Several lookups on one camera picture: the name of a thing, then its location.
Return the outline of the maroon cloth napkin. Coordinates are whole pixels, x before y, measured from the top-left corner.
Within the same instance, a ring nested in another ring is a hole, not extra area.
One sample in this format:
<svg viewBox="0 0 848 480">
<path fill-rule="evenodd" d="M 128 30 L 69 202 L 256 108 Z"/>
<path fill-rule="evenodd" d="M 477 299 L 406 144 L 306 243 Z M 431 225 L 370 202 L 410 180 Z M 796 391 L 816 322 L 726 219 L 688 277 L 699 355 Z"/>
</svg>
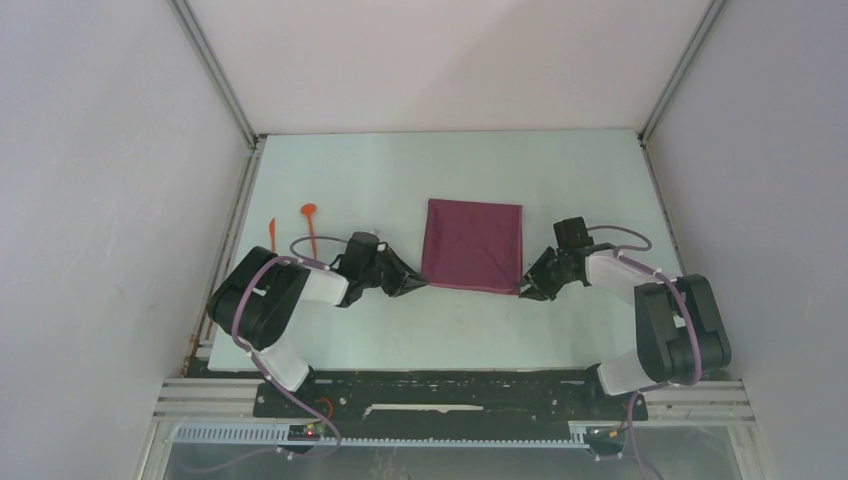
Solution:
<svg viewBox="0 0 848 480">
<path fill-rule="evenodd" d="M 428 201 L 421 268 L 432 286 L 515 295 L 522 267 L 522 206 Z"/>
</svg>

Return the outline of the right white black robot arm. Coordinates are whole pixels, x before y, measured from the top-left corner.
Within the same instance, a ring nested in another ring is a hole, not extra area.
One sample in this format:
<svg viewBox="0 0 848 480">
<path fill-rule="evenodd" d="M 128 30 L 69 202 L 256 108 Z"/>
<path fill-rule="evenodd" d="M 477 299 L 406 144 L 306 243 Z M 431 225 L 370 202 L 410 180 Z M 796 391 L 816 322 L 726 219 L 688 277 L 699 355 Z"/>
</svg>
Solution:
<svg viewBox="0 0 848 480">
<path fill-rule="evenodd" d="M 597 243 L 581 217 L 557 222 L 553 230 L 557 244 L 525 272 L 520 297 L 553 301 L 564 286 L 579 283 L 613 294 L 634 313 L 635 348 L 590 369 L 594 383 L 581 392 L 588 414 L 606 418 L 620 407 L 623 394 L 695 385 L 730 364 L 731 345 L 706 277 L 671 278 L 629 257 L 651 249 L 646 236 L 636 246 Z"/>
</svg>

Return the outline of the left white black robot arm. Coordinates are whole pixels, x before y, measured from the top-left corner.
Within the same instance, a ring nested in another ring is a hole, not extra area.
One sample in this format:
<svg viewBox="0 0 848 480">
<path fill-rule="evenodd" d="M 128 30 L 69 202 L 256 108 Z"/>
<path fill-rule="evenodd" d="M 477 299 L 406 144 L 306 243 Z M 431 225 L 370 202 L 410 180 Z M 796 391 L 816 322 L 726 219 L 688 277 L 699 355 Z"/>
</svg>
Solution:
<svg viewBox="0 0 848 480">
<path fill-rule="evenodd" d="M 397 298 L 429 281 L 403 261 L 377 235 L 358 231 L 342 243 L 344 252 L 329 264 L 301 256 L 295 240 L 289 256 L 256 246 L 214 291 L 207 316 L 243 350 L 270 383 L 280 387 L 278 404 L 304 416 L 316 403 L 315 388 L 304 382 L 312 368 L 286 333 L 302 304 L 346 308 L 368 289 Z"/>
</svg>

